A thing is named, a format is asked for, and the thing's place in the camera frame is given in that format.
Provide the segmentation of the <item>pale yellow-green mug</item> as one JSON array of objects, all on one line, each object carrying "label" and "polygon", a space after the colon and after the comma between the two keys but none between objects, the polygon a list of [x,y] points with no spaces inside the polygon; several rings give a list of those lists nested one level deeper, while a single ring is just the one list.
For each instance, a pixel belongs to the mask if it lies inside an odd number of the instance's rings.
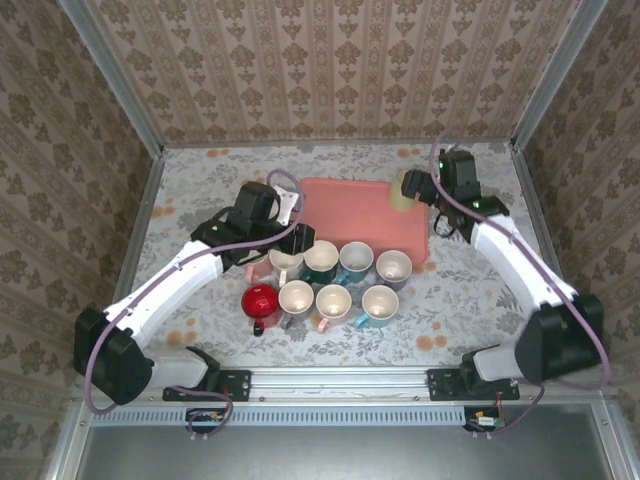
[{"label": "pale yellow-green mug", "polygon": [[409,212],[415,206],[415,200],[402,193],[402,185],[407,170],[399,170],[390,183],[389,202],[391,207],[398,212]]}]

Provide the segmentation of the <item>aluminium corner frame post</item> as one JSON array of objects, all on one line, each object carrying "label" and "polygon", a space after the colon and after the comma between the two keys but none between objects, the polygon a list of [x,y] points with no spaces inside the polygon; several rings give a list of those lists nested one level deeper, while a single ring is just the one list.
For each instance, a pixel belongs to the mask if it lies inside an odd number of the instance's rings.
[{"label": "aluminium corner frame post", "polygon": [[608,0],[576,2],[576,10],[511,136],[511,145],[515,150],[522,150],[533,136]]},{"label": "aluminium corner frame post", "polygon": [[163,141],[86,0],[58,0],[153,161]]}]

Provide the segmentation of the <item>pink plastic tray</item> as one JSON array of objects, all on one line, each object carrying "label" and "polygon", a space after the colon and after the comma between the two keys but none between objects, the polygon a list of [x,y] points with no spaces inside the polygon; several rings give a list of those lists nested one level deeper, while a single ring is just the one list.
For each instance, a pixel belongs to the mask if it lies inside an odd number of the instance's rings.
[{"label": "pink plastic tray", "polygon": [[360,241],[375,256],[399,250],[417,265],[429,257],[428,210],[415,202],[408,211],[394,209],[388,182],[305,178],[301,222],[315,229],[318,240],[337,248]]}]

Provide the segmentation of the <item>pink faceted mug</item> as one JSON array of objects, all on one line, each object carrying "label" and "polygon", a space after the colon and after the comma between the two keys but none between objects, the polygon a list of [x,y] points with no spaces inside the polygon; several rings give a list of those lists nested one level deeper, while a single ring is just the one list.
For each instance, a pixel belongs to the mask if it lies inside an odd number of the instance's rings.
[{"label": "pink faceted mug", "polygon": [[272,273],[272,265],[267,256],[249,262],[245,267],[245,280],[248,284],[259,283]]}]

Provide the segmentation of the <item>aluminium back frame rail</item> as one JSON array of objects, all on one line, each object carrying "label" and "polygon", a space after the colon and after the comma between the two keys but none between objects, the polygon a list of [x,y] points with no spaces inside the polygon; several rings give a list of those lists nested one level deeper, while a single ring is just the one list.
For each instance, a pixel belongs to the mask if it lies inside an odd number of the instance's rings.
[{"label": "aluminium back frame rail", "polygon": [[[338,140],[274,140],[274,141],[227,141],[227,142],[208,142],[208,143],[165,143],[163,149],[196,149],[196,148],[262,148],[262,147],[316,147],[316,146],[343,146],[343,145],[426,145],[436,142],[436,138],[411,138],[411,139],[338,139]],[[439,143],[507,143],[511,144],[510,138],[487,137],[487,138],[471,138],[462,137],[455,140],[453,137],[444,137]]]}]

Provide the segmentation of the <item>light blue mug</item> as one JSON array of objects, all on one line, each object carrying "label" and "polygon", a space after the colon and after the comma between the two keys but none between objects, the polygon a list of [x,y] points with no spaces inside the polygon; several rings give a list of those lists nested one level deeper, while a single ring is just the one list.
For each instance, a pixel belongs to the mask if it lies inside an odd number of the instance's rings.
[{"label": "light blue mug", "polygon": [[354,321],[355,328],[384,328],[396,316],[399,298],[394,290],[384,285],[370,287],[363,295],[363,313]]}]

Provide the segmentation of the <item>white faceted mug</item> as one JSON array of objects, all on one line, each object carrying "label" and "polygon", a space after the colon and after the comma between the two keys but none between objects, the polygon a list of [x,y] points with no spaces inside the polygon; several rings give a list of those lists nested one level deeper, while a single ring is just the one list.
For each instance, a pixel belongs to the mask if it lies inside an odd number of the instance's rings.
[{"label": "white faceted mug", "polygon": [[268,257],[279,288],[290,281],[297,280],[304,270],[302,254],[289,255],[272,249],[269,251]]}]

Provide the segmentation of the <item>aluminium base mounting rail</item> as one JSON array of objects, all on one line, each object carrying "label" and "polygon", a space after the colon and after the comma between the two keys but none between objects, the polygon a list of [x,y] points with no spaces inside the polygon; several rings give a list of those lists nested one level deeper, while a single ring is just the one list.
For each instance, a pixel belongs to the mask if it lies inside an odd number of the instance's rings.
[{"label": "aluminium base mounting rail", "polygon": [[[431,401],[478,403],[488,401],[432,401],[426,385],[426,367],[296,367],[260,368],[252,372],[252,387],[248,402],[300,402],[316,396],[322,402],[352,399],[365,402]],[[177,380],[152,380],[145,389],[131,398],[118,401],[126,405],[137,398],[166,387],[178,391],[184,384]]]}]

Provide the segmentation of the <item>lavender mug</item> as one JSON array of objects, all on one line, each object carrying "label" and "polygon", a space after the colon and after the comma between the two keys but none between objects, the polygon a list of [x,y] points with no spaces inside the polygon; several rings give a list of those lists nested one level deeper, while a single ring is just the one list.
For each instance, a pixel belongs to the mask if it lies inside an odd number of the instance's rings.
[{"label": "lavender mug", "polygon": [[376,284],[395,292],[402,290],[413,272],[413,264],[407,254],[399,250],[383,252],[375,264]]}]

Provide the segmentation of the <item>dark green mug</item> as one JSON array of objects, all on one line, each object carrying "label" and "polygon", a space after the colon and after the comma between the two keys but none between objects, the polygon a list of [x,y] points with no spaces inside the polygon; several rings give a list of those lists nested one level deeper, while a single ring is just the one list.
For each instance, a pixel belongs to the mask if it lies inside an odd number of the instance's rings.
[{"label": "dark green mug", "polygon": [[300,279],[309,284],[328,285],[337,275],[339,251],[325,240],[316,240],[314,246],[303,254],[305,268]]}]

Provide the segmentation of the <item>pale pink mug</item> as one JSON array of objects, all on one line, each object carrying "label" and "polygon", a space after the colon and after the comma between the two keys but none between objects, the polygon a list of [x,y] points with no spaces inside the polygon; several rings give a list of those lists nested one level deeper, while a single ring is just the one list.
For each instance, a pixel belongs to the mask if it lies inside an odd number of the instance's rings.
[{"label": "pale pink mug", "polygon": [[319,333],[325,333],[328,329],[346,322],[352,307],[352,297],[341,285],[327,285],[316,295],[315,306],[320,316],[316,329]]}]

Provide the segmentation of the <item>red mug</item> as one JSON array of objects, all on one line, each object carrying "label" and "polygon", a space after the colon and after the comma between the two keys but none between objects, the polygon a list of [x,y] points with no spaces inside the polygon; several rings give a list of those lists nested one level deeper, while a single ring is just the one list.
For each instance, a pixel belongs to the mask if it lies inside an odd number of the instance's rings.
[{"label": "red mug", "polygon": [[242,296],[241,307],[252,322],[255,337],[260,337],[268,328],[275,327],[282,317],[278,291],[269,284],[249,287]]}]

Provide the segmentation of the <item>small circuit board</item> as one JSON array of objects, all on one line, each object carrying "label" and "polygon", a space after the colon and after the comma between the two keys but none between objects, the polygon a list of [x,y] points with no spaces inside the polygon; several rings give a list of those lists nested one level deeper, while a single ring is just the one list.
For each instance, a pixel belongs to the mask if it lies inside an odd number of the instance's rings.
[{"label": "small circuit board", "polygon": [[210,435],[222,423],[226,413],[226,407],[187,409],[185,413],[186,428],[195,435]]},{"label": "small circuit board", "polygon": [[471,433],[493,432],[506,426],[502,410],[493,407],[465,407],[463,428]]}]

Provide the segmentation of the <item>grey metal panel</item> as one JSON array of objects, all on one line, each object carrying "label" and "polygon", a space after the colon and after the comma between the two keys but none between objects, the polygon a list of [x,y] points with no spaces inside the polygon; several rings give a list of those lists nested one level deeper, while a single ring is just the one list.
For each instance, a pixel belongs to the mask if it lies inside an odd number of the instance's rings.
[{"label": "grey metal panel", "polygon": [[504,436],[451,427],[94,427],[47,480],[631,480],[585,422]]}]

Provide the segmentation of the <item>teal textured flower mug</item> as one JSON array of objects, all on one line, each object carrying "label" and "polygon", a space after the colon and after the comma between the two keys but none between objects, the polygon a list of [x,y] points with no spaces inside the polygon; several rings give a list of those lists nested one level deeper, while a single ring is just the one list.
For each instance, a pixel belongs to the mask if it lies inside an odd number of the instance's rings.
[{"label": "teal textured flower mug", "polygon": [[360,283],[368,275],[374,263],[371,247],[363,242],[354,241],[344,245],[339,252],[340,273],[334,282],[345,286]]}]

